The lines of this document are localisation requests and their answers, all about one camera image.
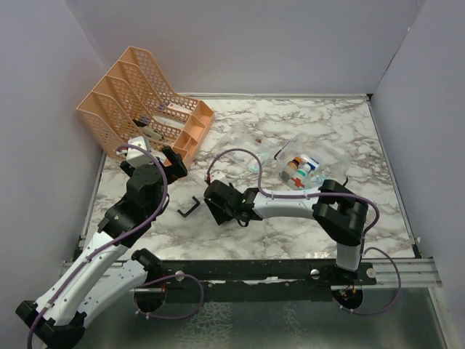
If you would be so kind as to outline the white blue tube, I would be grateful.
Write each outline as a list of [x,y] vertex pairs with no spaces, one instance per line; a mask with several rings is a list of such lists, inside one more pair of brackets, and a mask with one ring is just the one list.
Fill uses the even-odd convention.
[[307,154],[301,154],[300,158],[302,162],[310,167],[312,171],[316,170],[320,166],[320,162],[308,156]]

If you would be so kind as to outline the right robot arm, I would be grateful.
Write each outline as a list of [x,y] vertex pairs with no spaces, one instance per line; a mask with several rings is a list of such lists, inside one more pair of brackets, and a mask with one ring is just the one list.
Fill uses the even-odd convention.
[[203,197],[219,225],[235,220],[246,227],[251,221],[276,217],[316,221],[336,242],[335,279],[341,284],[351,284],[359,277],[368,203],[340,183],[325,180],[319,188],[301,193],[264,192],[258,188],[248,188],[241,193],[233,186],[215,180]]

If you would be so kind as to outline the clear first aid box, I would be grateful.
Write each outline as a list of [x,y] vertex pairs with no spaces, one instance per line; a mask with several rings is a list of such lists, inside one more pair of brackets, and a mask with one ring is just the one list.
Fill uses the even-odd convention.
[[278,179],[292,190],[320,187],[325,180],[344,182],[349,159],[307,133],[291,138],[275,154]]

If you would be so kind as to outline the brown medicine bottle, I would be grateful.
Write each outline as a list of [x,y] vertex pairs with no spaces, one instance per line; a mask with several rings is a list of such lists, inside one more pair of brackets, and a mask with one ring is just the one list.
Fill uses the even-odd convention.
[[292,160],[290,160],[283,168],[283,170],[280,173],[280,178],[288,182],[291,179],[291,175],[299,168],[299,165],[301,164],[302,159],[298,156],[294,157]]

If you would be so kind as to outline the white green-label bottle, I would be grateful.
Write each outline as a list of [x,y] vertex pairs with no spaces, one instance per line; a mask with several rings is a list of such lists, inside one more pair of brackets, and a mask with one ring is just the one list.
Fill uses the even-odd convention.
[[307,175],[309,175],[311,172],[313,172],[314,170],[316,169],[316,167],[311,164],[311,163],[303,163],[298,169],[297,169],[297,172],[306,177]]

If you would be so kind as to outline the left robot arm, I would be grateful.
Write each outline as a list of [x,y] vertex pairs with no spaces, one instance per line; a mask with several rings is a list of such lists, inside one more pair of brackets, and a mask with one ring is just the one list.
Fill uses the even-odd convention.
[[180,154],[162,148],[169,165],[150,152],[149,145],[133,139],[122,145],[128,175],[123,197],[105,213],[84,251],[65,274],[35,301],[23,301],[16,314],[29,328],[27,346],[38,337],[48,348],[74,348],[88,325],[124,293],[136,286],[154,286],[161,270],[149,252],[129,260],[109,276],[105,272],[123,256],[163,213],[169,202],[168,186],[187,175]]

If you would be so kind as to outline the teal white swab packet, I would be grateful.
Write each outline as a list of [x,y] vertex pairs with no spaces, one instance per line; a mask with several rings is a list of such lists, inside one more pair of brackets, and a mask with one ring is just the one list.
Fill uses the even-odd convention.
[[270,160],[269,153],[258,153],[256,157],[257,159],[252,158],[246,165],[247,170],[252,173],[258,173],[259,165],[263,167]]

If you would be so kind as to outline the clear plastic tray insert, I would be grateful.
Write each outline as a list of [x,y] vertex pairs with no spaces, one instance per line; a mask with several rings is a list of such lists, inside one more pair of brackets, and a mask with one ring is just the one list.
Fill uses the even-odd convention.
[[[255,141],[256,138],[260,138],[262,140],[262,144],[257,143]],[[258,153],[269,153],[270,160],[268,162],[270,162],[278,149],[278,144],[270,137],[265,136],[254,129],[249,129],[244,125],[235,124],[216,143],[213,149],[213,154],[217,156],[231,148],[241,148],[252,152],[255,156]],[[246,169],[247,163],[252,160],[253,156],[241,151],[233,151],[226,153],[222,158],[228,158]]]

